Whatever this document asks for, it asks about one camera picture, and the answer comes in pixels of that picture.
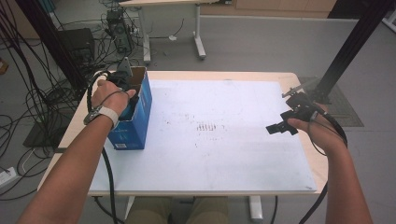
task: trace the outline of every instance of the power strip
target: power strip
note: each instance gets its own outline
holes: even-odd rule
[[[14,167],[10,167],[7,170],[8,172],[3,171],[0,174],[0,188],[4,187],[5,185],[11,183],[18,178],[17,173],[15,173]]]

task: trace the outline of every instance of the forearm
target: forearm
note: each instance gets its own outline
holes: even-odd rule
[[[81,131],[49,173],[20,223],[78,221],[111,126],[111,119],[99,116]]]
[[[353,160],[346,147],[328,154],[329,183],[326,223],[373,223]]]

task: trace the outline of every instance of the handheld controller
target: handheld controller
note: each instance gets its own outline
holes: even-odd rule
[[[134,85],[132,81],[132,70],[129,65],[128,58],[124,58],[117,68],[116,72],[107,75],[107,81],[111,81],[121,91],[136,90],[136,94],[129,100],[129,104],[126,106],[124,111],[122,111],[119,120],[130,120],[134,115],[134,109],[137,102],[139,101],[139,89],[140,85]]]
[[[322,112],[322,109],[312,104],[303,92],[292,94],[286,101],[286,104],[290,106],[291,110],[280,114],[280,117],[283,119],[282,122],[266,127],[269,134],[290,132],[291,135],[295,135],[298,131],[288,124],[288,119],[294,118],[308,122],[315,112]]]

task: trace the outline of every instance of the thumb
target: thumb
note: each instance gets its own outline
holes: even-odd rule
[[[132,98],[136,94],[136,90],[128,90],[126,93],[129,95],[129,98]]]
[[[293,128],[300,129],[305,132],[308,129],[308,124],[300,119],[288,119],[288,124]]]

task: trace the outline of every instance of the pants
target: pants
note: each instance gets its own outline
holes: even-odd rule
[[[125,224],[168,224],[172,198],[136,197]],[[198,197],[187,224],[227,224],[227,197]]]

